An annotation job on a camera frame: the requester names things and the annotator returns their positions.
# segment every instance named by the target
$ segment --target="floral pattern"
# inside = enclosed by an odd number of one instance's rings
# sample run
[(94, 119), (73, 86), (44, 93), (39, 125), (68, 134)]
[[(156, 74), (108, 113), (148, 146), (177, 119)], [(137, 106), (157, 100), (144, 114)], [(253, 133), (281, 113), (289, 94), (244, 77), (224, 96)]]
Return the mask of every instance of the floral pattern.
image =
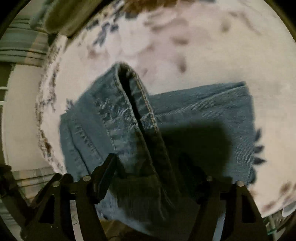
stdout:
[(249, 190), (269, 215), (296, 200), (295, 53), (263, 0), (113, 1), (71, 41), (58, 35), (50, 48), (36, 105), (40, 148), (55, 171), (66, 172), (59, 117), (117, 61), (139, 74), (149, 94), (246, 81), (260, 127)]

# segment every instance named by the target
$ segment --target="wall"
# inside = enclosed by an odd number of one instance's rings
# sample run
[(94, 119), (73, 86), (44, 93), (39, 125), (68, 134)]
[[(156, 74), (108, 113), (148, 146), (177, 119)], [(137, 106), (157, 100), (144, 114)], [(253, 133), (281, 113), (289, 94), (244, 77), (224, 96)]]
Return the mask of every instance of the wall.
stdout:
[(12, 170), (48, 166), (38, 146), (35, 102), (42, 68), (16, 65), (8, 81), (2, 134), (6, 163)]
[[(8, 78), (10, 75), (12, 65), (10, 63), (0, 62), (0, 86), (7, 86)], [(5, 90), (0, 90), (0, 101), (4, 101), (5, 97)], [(0, 130), (1, 130), (1, 123), (2, 123), (2, 106), (0, 106)], [(3, 148), (0, 147), (0, 164), (5, 164), (4, 155), (3, 155)]]

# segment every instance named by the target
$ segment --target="folded denim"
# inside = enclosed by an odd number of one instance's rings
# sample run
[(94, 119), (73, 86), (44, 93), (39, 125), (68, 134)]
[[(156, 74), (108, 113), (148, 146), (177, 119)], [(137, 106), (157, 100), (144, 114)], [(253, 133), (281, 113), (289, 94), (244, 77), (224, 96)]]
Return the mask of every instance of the folded denim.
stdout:
[(181, 155), (215, 178), (249, 184), (254, 138), (245, 83), (149, 96), (126, 64), (100, 76), (60, 123), (66, 168), (74, 180), (102, 165), (109, 153), (121, 160), (96, 206), (100, 217), (149, 234), (180, 212), (180, 200), (188, 196), (178, 168)]

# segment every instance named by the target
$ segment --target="jeans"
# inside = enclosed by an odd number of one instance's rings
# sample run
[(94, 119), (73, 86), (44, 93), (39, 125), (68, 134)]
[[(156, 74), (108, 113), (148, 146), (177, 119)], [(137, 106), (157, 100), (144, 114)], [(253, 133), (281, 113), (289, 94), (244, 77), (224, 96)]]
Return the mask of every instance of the jeans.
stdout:
[[(249, 184), (254, 138), (245, 83), (149, 96), (126, 64), (115, 64), (99, 77), (60, 123), (67, 172), (75, 181), (102, 165), (109, 153), (120, 158), (106, 197), (96, 206), (100, 217), (178, 240), (188, 238), (198, 211), (188, 197), (192, 190), (180, 171), (180, 157), (186, 154), (214, 178)], [(186, 212), (187, 223), (180, 220)], [(172, 229), (175, 220), (179, 227)]]

